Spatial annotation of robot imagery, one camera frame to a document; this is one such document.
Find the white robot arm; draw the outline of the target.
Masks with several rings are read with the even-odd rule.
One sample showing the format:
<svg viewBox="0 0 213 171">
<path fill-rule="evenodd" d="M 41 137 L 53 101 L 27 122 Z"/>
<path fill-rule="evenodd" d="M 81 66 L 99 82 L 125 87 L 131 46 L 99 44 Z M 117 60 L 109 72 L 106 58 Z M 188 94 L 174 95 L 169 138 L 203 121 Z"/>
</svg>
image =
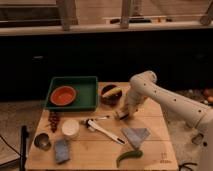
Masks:
<svg viewBox="0 0 213 171">
<path fill-rule="evenodd" d="M 204 135 L 197 171 L 213 171 L 213 108 L 156 85 L 157 76 L 145 71 L 130 78 L 130 89 L 118 114 L 120 119 L 131 117 L 148 96 L 182 117 Z"/>
</svg>

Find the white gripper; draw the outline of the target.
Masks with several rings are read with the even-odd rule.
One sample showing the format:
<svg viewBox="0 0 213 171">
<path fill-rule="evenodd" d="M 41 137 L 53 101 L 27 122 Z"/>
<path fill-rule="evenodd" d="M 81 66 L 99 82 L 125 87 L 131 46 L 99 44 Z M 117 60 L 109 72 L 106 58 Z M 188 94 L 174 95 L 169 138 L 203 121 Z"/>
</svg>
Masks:
<svg viewBox="0 0 213 171">
<path fill-rule="evenodd" d="M 123 117 L 132 117 L 134 113 L 138 111 L 139 104 L 135 101 L 126 100 L 123 107 L 121 108 L 121 113 Z"/>
</svg>

